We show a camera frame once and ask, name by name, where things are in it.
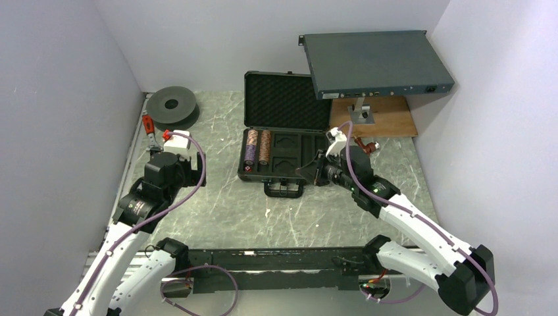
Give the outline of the black poker case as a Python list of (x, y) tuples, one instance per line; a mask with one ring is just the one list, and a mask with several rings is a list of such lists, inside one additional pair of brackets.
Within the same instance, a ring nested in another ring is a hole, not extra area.
[[(332, 101), (317, 99), (308, 74), (250, 70), (244, 77), (244, 115), (238, 177), (261, 182), (270, 198), (300, 198), (306, 181), (295, 173), (311, 163), (318, 150), (325, 150)], [(259, 132), (255, 164), (246, 172), (244, 164), (247, 132)], [(258, 162), (261, 132), (272, 132), (270, 161)]]

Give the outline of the brown poker chip stack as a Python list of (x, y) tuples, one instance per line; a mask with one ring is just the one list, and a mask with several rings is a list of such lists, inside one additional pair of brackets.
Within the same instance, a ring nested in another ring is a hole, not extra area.
[(270, 161), (270, 148), (260, 147), (258, 162), (260, 165), (268, 165)]
[(261, 148), (269, 149), (271, 145), (272, 132), (270, 130), (263, 130), (261, 132)]

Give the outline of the purple poker chip stack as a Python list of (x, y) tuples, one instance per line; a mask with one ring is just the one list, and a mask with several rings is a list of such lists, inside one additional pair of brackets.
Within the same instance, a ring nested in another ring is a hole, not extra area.
[(255, 164), (257, 146), (253, 144), (247, 144), (245, 147), (244, 164), (252, 166)]

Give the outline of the orange poker chip stack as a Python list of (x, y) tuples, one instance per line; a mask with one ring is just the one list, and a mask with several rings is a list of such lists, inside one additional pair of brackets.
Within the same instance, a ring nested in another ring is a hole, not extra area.
[(259, 132), (257, 130), (254, 129), (248, 130), (246, 145), (257, 146), (258, 137), (259, 137)]

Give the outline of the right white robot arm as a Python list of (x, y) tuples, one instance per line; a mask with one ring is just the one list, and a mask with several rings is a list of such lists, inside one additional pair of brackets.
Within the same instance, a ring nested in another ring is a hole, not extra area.
[(333, 157), (319, 151), (296, 173), (315, 186), (335, 184), (351, 192), (353, 201), (375, 218), (409, 237), (420, 253), (378, 235), (363, 249), (363, 266), (370, 273), (395, 270), (436, 291), (459, 315), (486, 315), (479, 303), (492, 295), (489, 315), (497, 315), (494, 255), (484, 245), (473, 247), (444, 230), (418, 209), (399, 188), (376, 175), (368, 159), (353, 160), (352, 149)]

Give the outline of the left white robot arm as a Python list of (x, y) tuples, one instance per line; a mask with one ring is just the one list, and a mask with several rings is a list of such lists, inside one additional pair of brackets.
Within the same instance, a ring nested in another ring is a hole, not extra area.
[(133, 258), (153, 233), (160, 220), (177, 207), (182, 188), (194, 192), (206, 184), (206, 162), (197, 153), (197, 167), (191, 159), (172, 152), (151, 156), (129, 193), (117, 205), (113, 221), (99, 253), (78, 287), (60, 307), (46, 315), (126, 315), (149, 286), (166, 274), (183, 275), (189, 267), (188, 248), (172, 239), (163, 240), (149, 260), (128, 280), (123, 280)]

